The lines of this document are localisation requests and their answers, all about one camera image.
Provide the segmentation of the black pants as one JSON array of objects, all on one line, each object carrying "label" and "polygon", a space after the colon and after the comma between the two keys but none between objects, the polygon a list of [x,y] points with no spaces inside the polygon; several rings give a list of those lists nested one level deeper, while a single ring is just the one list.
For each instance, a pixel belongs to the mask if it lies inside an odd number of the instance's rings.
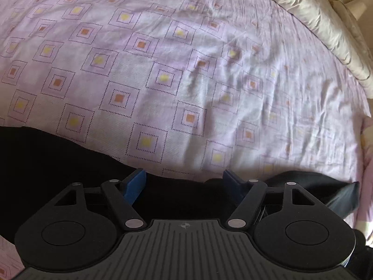
[{"label": "black pants", "polygon": [[[9,242],[19,227],[72,183],[99,187],[125,179],[133,168],[70,140],[27,127],[1,128],[1,236]],[[312,172],[287,171],[267,180],[270,187],[293,181],[340,217],[360,204],[360,185]],[[217,219],[224,223],[236,208],[220,176],[203,183],[173,175],[147,175],[134,209],[153,219]]]}]

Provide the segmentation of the pink patterned bed sheet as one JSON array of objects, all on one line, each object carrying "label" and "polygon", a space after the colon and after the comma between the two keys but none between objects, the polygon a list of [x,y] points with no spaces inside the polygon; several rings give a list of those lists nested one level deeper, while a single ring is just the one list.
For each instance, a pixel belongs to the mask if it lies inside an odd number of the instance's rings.
[{"label": "pink patterned bed sheet", "polygon": [[[372,116],[350,70],[273,0],[1,0],[1,128],[147,175],[250,191],[224,223],[144,218],[72,183],[1,236],[2,279],[371,279]],[[287,171],[360,185],[340,217]]]}]

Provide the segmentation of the cream quilted duvet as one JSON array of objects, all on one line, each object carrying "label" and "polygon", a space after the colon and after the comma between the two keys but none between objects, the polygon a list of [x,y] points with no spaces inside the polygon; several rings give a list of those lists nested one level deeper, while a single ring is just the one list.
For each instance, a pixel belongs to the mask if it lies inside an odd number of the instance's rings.
[{"label": "cream quilted duvet", "polygon": [[340,0],[273,0],[306,26],[372,98],[372,54],[356,18]]}]

